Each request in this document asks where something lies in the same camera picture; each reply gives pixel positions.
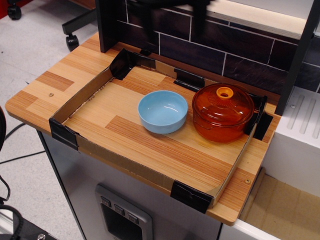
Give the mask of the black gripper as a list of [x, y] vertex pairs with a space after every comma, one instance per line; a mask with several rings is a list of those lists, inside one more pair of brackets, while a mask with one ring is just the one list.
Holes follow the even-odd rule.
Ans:
[[197, 37], [200, 37], [205, 31], [207, 6], [211, 3], [211, 0], [135, 0], [134, 2], [147, 6], [142, 8], [143, 28], [149, 42], [151, 44], [156, 44], [157, 41], [154, 32], [153, 14], [150, 8], [160, 9], [183, 5], [193, 7], [194, 33]]

